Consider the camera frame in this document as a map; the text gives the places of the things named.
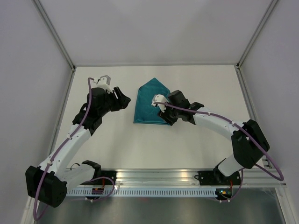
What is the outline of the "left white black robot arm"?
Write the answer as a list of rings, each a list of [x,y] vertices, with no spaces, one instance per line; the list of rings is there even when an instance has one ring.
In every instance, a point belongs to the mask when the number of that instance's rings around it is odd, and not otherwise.
[[[26,170],[28,195],[55,208],[63,202],[67,192],[78,185],[85,182],[92,185],[100,183],[101,166],[93,161],[86,160],[69,172],[65,170],[78,150],[102,124],[103,116],[127,108],[130,101],[119,87],[114,87],[111,93],[99,87],[92,88],[87,95],[87,103],[75,116],[69,136],[62,145],[39,166],[29,166]]]

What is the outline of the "teal cloth napkin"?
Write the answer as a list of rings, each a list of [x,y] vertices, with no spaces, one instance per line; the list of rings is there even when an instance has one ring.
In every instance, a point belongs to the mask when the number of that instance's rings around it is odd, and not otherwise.
[[[169,125],[158,116],[160,109],[151,105],[153,97],[157,94],[166,97],[170,94],[170,90],[156,78],[151,79],[138,89],[134,124]]]

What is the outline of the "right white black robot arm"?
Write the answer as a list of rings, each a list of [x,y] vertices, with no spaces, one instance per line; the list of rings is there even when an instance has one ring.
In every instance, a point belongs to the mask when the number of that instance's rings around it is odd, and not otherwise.
[[[158,116],[169,125],[182,119],[184,122],[208,128],[231,141],[233,153],[213,169],[213,178],[217,184],[226,184],[243,168],[251,169],[270,149],[256,121],[229,120],[213,113],[201,103],[190,103],[179,90],[168,97],[155,95],[152,106],[160,109]]]

